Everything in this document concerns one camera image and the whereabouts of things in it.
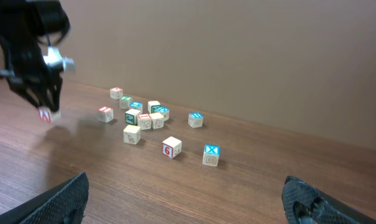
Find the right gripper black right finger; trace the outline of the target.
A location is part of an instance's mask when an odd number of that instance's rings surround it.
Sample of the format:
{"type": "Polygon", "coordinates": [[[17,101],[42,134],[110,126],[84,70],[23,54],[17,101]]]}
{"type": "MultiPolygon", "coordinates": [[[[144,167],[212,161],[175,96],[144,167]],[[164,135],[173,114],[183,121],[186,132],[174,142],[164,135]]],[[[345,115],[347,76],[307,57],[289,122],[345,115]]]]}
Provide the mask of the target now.
{"type": "Polygon", "coordinates": [[[289,224],[376,224],[375,219],[290,175],[285,179],[282,203],[289,224]]]}

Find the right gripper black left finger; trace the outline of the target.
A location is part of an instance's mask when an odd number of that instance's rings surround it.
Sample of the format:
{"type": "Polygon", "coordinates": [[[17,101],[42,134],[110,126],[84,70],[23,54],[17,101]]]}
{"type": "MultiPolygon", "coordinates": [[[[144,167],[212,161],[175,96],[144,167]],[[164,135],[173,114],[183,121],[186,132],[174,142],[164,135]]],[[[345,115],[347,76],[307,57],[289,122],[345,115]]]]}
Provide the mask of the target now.
{"type": "Polygon", "coordinates": [[[89,196],[85,172],[0,215],[0,224],[80,224],[89,196]]]}

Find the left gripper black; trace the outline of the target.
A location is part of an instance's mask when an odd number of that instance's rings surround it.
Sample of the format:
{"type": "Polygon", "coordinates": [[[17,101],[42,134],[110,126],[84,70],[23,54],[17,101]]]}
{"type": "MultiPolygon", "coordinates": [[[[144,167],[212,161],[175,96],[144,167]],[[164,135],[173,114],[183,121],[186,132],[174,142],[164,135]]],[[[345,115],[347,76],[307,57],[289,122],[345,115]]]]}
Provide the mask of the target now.
{"type": "Polygon", "coordinates": [[[28,32],[0,33],[0,46],[4,53],[5,68],[0,78],[6,79],[12,91],[35,108],[60,109],[63,79],[60,66],[48,67],[44,62],[41,40],[28,32]]]}

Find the red letter A block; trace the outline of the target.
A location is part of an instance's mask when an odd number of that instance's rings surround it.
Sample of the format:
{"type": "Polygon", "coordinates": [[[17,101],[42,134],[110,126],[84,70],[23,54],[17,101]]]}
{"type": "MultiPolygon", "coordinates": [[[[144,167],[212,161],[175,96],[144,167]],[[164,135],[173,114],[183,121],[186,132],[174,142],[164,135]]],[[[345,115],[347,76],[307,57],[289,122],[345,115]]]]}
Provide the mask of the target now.
{"type": "Polygon", "coordinates": [[[40,120],[46,123],[54,123],[61,119],[61,112],[53,112],[47,107],[40,107],[38,109],[40,120]]]}

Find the red letter I block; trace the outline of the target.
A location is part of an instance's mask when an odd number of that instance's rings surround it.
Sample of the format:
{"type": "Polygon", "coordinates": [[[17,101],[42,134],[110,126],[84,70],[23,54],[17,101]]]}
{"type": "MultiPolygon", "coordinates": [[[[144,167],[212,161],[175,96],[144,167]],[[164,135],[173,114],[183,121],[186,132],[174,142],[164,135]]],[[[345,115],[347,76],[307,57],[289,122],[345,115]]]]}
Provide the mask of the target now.
{"type": "Polygon", "coordinates": [[[108,123],[114,119],[113,109],[104,106],[98,110],[98,121],[108,123]]]}

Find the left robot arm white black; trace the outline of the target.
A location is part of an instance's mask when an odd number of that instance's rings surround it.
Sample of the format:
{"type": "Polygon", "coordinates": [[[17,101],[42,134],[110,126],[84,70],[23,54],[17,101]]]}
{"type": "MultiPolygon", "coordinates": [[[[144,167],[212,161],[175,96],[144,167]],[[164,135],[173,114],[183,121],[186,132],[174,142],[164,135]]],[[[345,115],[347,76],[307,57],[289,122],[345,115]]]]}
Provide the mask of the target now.
{"type": "Polygon", "coordinates": [[[60,108],[61,74],[75,69],[57,48],[69,30],[59,1],[0,0],[0,79],[35,108],[60,108]]]}

